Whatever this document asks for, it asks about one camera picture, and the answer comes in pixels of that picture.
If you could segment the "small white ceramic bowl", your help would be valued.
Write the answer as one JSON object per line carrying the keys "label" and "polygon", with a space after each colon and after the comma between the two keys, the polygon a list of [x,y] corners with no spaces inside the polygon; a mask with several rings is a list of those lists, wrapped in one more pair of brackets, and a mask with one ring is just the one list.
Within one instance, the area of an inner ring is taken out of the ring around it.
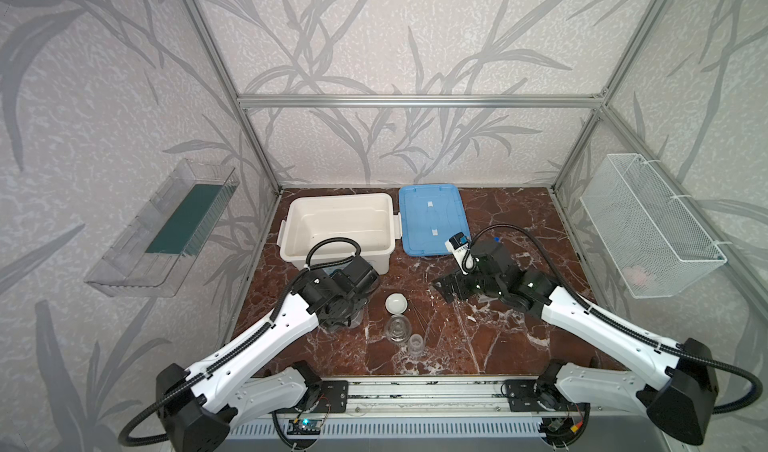
{"label": "small white ceramic bowl", "polygon": [[403,294],[393,293],[386,298],[385,307],[391,315],[403,315],[408,309],[408,302]]}

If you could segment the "small clear glass beaker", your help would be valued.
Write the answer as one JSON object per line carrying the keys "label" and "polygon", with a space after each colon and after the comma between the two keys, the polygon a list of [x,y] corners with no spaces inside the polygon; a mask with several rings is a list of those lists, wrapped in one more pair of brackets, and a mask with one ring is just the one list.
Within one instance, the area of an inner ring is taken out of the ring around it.
{"label": "small clear glass beaker", "polygon": [[425,340],[420,334],[412,334],[407,341],[407,352],[412,357],[420,357],[425,350]]}

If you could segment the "clear glass flask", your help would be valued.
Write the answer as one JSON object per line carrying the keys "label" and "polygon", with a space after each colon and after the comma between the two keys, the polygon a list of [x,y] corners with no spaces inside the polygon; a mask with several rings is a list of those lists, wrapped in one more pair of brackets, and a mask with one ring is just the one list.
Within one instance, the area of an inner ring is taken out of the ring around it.
{"label": "clear glass flask", "polygon": [[411,323],[403,315],[393,315],[386,324],[384,334],[391,343],[406,343],[412,335]]}

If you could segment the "white plastic storage bin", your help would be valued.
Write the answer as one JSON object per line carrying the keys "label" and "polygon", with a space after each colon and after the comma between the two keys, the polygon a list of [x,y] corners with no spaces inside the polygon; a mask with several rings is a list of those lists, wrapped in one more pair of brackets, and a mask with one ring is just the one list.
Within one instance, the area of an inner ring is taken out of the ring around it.
{"label": "white plastic storage bin", "polygon": [[280,257],[300,269],[313,246],[333,237],[354,240],[378,274],[388,273],[396,241],[402,238],[392,198],[373,193],[294,200],[278,232]]}

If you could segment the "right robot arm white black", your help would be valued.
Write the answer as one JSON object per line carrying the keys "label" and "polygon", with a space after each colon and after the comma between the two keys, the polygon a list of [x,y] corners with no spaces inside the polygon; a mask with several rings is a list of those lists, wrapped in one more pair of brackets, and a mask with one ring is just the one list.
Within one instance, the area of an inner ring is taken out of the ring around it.
{"label": "right robot arm white black", "polygon": [[537,381],[548,408],[561,403],[606,405],[646,416],[679,442],[699,446],[714,415],[742,410],[763,394],[753,373],[712,357],[703,343],[676,342],[571,290],[549,255],[547,272],[521,269],[498,241],[459,232],[445,243],[458,269],[434,281],[451,302],[485,296],[580,338],[623,365],[621,371],[553,362]]}

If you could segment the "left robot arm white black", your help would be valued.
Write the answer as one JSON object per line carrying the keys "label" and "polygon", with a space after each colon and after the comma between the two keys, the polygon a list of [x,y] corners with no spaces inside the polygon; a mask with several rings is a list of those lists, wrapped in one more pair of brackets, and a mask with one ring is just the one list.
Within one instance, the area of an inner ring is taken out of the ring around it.
{"label": "left robot arm white black", "polygon": [[353,252],[314,264],[310,257],[284,288],[275,307],[255,325],[208,357],[183,368],[166,367],[156,379],[156,400],[120,431],[123,447],[169,442],[175,451],[214,451],[230,430],[266,413],[318,399],[321,379],[295,364],[265,378],[256,373],[280,352],[315,329],[350,329],[379,283],[361,246],[347,237],[324,239]]}

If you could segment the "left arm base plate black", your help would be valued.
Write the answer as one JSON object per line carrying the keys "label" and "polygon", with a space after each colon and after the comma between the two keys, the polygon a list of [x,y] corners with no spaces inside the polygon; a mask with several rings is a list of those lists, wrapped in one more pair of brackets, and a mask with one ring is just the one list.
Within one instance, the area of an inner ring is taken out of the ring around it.
{"label": "left arm base plate black", "polygon": [[307,393],[306,412],[344,413],[349,398],[349,382],[346,380],[323,380],[311,385]]}

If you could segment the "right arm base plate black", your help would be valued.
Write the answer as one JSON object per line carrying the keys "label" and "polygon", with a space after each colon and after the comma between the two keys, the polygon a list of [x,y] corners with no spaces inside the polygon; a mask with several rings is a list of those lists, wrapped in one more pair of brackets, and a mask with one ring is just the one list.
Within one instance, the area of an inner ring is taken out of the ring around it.
{"label": "right arm base plate black", "polygon": [[535,379],[508,379],[500,387],[502,396],[507,400],[511,412],[552,411],[542,401],[536,391]]}

